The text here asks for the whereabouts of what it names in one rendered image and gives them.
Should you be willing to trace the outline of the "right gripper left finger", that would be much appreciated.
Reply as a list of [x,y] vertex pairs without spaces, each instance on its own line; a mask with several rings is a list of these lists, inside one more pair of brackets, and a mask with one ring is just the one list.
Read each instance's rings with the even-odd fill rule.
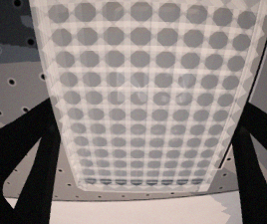
[[[3,196],[3,184],[40,138],[32,169],[12,207]],[[50,98],[0,128],[0,222],[50,223],[60,143]]]

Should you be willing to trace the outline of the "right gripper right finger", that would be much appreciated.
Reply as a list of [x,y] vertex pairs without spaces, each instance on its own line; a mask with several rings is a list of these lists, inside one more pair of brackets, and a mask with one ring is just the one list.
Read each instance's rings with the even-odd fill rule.
[[267,150],[267,113],[246,101],[231,138],[242,223],[267,224],[267,182],[250,134]]

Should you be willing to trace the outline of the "grey flat base plate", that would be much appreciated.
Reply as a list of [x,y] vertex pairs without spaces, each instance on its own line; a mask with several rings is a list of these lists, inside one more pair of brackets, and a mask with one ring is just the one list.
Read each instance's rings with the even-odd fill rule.
[[[0,0],[0,128],[48,97],[29,0]],[[267,112],[267,55],[250,103]],[[250,135],[267,182],[267,150],[252,134]],[[32,169],[40,140],[41,138],[4,182],[4,198],[19,198]],[[222,169],[216,171],[207,191],[172,193],[84,191],[76,185],[62,139],[59,152],[52,201],[148,201],[239,191],[233,148]]]

